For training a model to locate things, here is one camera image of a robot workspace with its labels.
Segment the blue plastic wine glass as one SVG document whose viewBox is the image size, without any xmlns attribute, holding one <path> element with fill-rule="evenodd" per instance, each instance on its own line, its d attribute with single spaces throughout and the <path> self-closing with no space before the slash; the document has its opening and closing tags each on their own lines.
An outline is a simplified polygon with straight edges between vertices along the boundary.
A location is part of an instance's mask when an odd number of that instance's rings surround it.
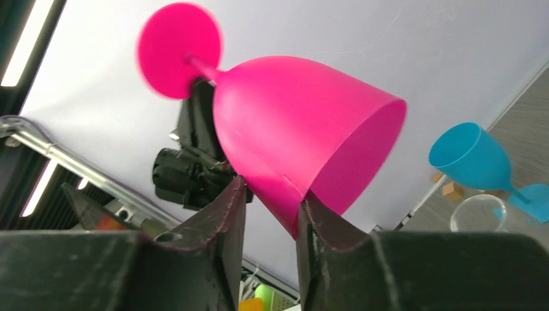
<svg viewBox="0 0 549 311">
<path fill-rule="evenodd" d="M 542 224 L 548 222 L 548 185 L 515 187 L 507 151 L 477 123 L 464 122 L 444 132 L 430 149 L 429 163 L 466 187 L 504 190 L 512 205 Z"/>
</svg>

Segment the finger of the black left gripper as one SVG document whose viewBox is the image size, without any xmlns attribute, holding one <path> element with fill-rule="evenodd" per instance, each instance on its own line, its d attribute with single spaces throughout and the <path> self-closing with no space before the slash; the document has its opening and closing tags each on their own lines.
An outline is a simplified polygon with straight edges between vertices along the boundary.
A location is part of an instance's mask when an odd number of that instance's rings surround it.
<svg viewBox="0 0 549 311">
<path fill-rule="evenodd" d="M 219 144 L 213 118 L 214 86 L 198 78 L 190 87 L 190 98 L 182 101 L 176 134 L 181 147 L 195 147 L 217 161 L 227 158 Z"/>
</svg>

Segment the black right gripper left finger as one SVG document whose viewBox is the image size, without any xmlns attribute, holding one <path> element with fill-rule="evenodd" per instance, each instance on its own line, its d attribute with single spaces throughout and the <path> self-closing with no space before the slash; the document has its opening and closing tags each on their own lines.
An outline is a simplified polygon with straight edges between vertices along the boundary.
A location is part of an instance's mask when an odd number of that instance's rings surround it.
<svg viewBox="0 0 549 311">
<path fill-rule="evenodd" d="M 152 238 L 142 231 L 1 233 L 2 310 L 236 310 L 247 188 Z"/>
</svg>

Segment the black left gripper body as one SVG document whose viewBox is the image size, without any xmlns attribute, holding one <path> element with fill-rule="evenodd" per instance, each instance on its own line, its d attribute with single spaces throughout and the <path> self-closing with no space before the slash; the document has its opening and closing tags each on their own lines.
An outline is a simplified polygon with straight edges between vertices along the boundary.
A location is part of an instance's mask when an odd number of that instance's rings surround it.
<svg viewBox="0 0 549 311">
<path fill-rule="evenodd" d="M 212 166 L 187 150 L 163 148 L 151 176 L 156 197 L 199 211 L 225 190 L 236 172 L 228 162 Z"/>
</svg>

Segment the clear wine glass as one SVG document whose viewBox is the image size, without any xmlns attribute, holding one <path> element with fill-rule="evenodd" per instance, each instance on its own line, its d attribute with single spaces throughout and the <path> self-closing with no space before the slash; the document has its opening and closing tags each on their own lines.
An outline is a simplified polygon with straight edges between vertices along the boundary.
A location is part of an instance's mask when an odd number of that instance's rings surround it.
<svg viewBox="0 0 549 311">
<path fill-rule="evenodd" d="M 450 219 L 452 232 L 503 231 L 506 220 L 506 204 L 490 194 L 472 196 L 460 203 Z"/>
</svg>

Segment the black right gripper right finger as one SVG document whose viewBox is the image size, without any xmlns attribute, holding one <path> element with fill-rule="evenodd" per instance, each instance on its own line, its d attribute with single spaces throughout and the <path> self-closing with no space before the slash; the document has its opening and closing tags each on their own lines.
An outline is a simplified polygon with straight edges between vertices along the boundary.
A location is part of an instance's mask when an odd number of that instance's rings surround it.
<svg viewBox="0 0 549 311">
<path fill-rule="evenodd" d="M 548 254 L 502 233 L 365 233 L 312 192 L 298 210 L 303 310 L 547 310 Z"/>
</svg>

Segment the pink plastic wine glass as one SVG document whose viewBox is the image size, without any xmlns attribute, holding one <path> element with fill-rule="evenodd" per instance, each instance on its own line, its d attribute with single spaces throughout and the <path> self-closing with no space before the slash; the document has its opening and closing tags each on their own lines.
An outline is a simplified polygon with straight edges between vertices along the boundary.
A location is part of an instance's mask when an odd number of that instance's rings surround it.
<svg viewBox="0 0 549 311">
<path fill-rule="evenodd" d="M 213 119 L 235 171 L 291 235 L 312 192 L 336 214 L 349 209 L 394 147 L 407 104 L 382 89 L 306 58 L 262 56 L 219 69 L 217 21 L 192 3 L 172 3 L 145 22 L 137 61 L 159 94 L 188 99 L 214 86 Z"/>
</svg>

